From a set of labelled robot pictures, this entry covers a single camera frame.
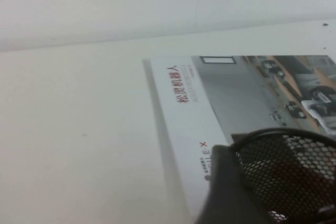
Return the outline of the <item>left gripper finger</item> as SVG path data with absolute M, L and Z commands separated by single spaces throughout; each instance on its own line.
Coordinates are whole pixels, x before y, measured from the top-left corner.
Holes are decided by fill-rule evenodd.
M 256 192 L 266 181 L 264 133 L 249 133 L 230 146 L 215 145 L 209 192 L 196 223 L 265 223 Z

